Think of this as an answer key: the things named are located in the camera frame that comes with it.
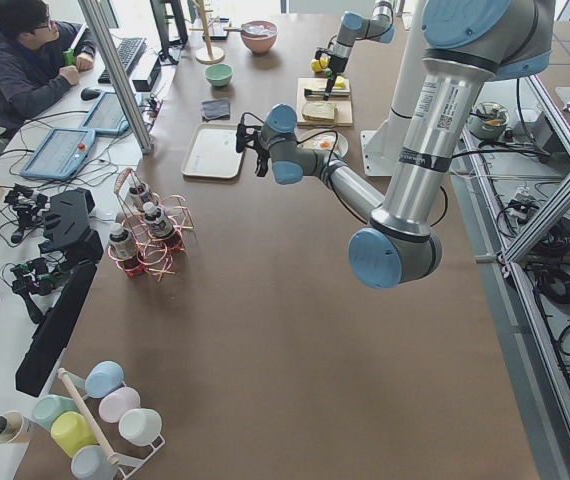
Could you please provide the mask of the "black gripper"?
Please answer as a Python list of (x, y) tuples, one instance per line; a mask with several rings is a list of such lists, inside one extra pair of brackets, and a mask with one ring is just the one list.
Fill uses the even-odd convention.
[(328, 48), (317, 48), (314, 59), (320, 59), (324, 56), (330, 58), (328, 67), (321, 73), (324, 77), (328, 77), (324, 95), (330, 95), (334, 87), (334, 76), (341, 75), (346, 68), (346, 58)]
[(246, 148), (257, 153), (256, 176), (264, 177), (267, 173), (268, 150), (262, 146), (259, 140), (260, 128), (238, 123), (236, 127), (237, 153), (242, 153)]

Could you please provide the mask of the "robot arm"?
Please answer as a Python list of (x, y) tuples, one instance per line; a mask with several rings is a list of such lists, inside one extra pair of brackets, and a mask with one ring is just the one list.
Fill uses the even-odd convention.
[(415, 110), (385, 192), (346, 165), (341, 155), (305, 149), (287, 104), (254, 125), (236, 128), (238, 152), (257, 155), (258, 176), (277, 183), (319, 178), (366, 219), (350, 239), (354, 275), (372, 288), (392, 288), (431, 274), (442, 248), (428, 216), (456, 144), (483, 85), (543, 71), (549, 63), (555, 5), (551, 1), (427, 1), (413, 16), (407, 67), (424, 67)]
[(371, 40), (389, 44), (394, 36), (394, 1), (375, 1), (370, 17), (363, 17), (351, 11), (345, 11), (341, 17), (338, 34), (328, 42), (326, 48), (318, 47), (314, 58), (328, 58), (324, 68), (327, 78), (323, 99), (327, 101), (332, 94), (336, 80), (343, 75), (356, 41)]

